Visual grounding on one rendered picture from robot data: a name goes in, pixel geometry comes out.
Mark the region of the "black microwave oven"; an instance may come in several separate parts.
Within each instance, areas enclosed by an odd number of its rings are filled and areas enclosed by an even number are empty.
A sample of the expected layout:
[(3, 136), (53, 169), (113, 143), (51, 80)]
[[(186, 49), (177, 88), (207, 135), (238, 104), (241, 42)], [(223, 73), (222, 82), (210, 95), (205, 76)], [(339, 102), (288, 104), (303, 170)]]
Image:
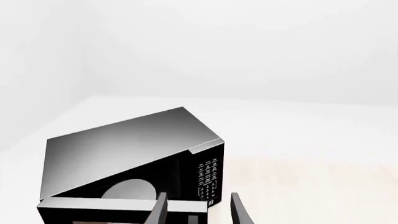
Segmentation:
[(141, 179), (172, 200), (221, 202), (224, 141), (185, 108), (46, 141), (40, 198), (100, 198)]

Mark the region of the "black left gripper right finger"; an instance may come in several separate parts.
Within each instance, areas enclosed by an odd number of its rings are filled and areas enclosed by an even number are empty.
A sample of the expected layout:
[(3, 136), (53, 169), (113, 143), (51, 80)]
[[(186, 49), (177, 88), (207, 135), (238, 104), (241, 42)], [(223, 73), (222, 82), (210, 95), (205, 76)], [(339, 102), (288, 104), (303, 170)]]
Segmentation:
[(236, 192), (231, 194), (230, 209), (233, 224), (254, 224)]

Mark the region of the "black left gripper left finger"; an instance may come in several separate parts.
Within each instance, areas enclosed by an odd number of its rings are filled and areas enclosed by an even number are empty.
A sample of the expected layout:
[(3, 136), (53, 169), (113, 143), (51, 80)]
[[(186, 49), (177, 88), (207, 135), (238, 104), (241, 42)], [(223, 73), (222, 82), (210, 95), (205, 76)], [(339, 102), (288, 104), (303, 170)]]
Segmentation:
[(144, 224), (165, 224), (167, 218), (167, 209), (167, 194), (162, 192), (159, 194), (159, 197)]

